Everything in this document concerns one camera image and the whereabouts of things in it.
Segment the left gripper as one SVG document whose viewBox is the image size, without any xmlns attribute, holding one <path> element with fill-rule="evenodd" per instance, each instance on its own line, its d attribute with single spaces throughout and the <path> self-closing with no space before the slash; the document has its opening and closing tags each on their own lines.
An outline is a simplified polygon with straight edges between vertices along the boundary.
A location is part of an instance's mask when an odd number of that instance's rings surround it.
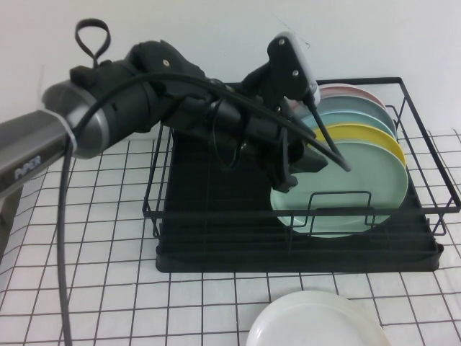
<svg viewBox="0 0 461 346">
<path fill-rule="evenodd" d="M 284 101 L 275 108 L 261 100 L 252 102 L 245 137 L 256 148 L 258 165 L 268 175 L 272 189 L 288 193 L 297 186 L 293 174 L 316 173 L 328 165 L 326 158 L 307 147 L 306 138 L 315 138 Z"/>
</svg>

